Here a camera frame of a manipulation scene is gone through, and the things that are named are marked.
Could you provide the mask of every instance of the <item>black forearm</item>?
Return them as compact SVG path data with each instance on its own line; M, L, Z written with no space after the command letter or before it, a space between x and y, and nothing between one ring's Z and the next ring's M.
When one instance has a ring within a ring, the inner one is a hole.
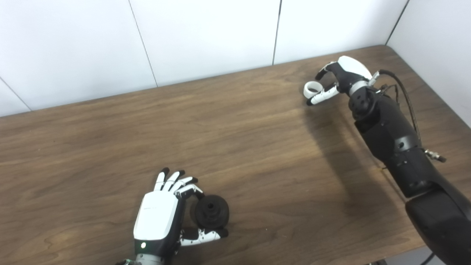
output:
M397 104L365 87L351 95L349 106L371 153L404 196L413 197L406 211L429 248L448 265L471 264L471 203L428 159Z

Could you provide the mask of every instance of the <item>black spool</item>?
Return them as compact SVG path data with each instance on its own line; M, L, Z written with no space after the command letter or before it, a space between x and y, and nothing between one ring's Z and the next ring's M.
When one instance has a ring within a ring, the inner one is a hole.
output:
M204 196L196 204L195 218L200 228L222 229L229 222L229 206L221 196Z

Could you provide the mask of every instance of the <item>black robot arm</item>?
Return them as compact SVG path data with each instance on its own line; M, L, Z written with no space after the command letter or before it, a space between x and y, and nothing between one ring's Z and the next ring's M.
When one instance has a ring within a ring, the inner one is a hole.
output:
M471 203L431 163L397 103L372 86L381 71L371 76L365 69L342 56L337 64L324 67L316 79L331 71L339 81L339 92L350 96L356 128L404 196L411 198L406 212L427 246L447 265L470 265ZM382 71L399 81L391 72Z

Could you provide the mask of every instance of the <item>wooden table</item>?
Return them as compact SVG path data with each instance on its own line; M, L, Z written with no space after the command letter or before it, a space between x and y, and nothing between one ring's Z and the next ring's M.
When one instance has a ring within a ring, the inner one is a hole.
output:
M231 210L228 238L181 248L175 265L361 265L422 246L348 97L305 104L304 83L340 55L402 79L424 145L448 158L435 165L471 197L471 130L375 46L0 118L1 263L134 258L141 199L165 166Z

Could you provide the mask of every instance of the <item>white ring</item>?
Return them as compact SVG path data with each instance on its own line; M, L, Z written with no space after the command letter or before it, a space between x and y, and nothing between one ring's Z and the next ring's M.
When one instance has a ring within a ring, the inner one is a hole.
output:
M323 90L324 90L324 87L321 85L321 83L316 82L316 81L309 81L304 85L303 94L307 99L310 99L314 97L315 95L319 94Z

